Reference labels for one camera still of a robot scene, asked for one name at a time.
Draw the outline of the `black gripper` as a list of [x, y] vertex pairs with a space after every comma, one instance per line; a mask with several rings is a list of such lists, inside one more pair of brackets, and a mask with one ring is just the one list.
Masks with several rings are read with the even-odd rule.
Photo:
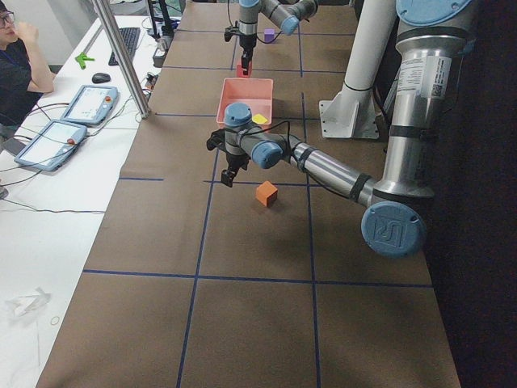
[[244, 50], [241, 56], [241, 66], [243, 69], [249, 69], [252, 63], [252, 50], [256, 46], [256, 35], [240, 35], [239, 44]]
[[249, 164], [248, 154], [226, 154], [226, 161], [228, 168], [221, 172], [221, 182], [231, 188], [233, 186], [233, 180], [240, 169], [247, 170]]

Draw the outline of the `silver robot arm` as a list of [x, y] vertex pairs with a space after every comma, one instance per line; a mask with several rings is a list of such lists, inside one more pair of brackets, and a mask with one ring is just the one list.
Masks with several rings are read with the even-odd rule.
[[274, 134], [252, 121], [250, 103], [231, 103], [223, 125], [207, 140], [225, 153], [221, 173], [231, 186], [249, 162], [263, 169], [280, 161], [295, 166], [338, 196], [362, 204], [361, 232], [380, 255], [404, 257], [425, 242], [424, 214], [434, 193], [427, 164], [437, 137], [435, 123], [445, 98], [452, 61], [473, 47], [476, 1], [366, 1], [358, 18], [342, 90], [320, 103], [322, 134], [372, 139], [375, 80], [391, 35], [401, 55], [391, 91], [393, 114], [384, 172], [373, 179], [305, 144], [292, 134]]
[[237, 22], [239, 44], [243, 49], [241, 67], [245, 75], [251, 74], [254, 48], [258, 39], [259, 15], [266, 16], [280, 31], [290, 36], [304, 19], [317, 13], [318, 1], [303, 0], [283, 5], [276, 0], [249, 0], [239, 2]]

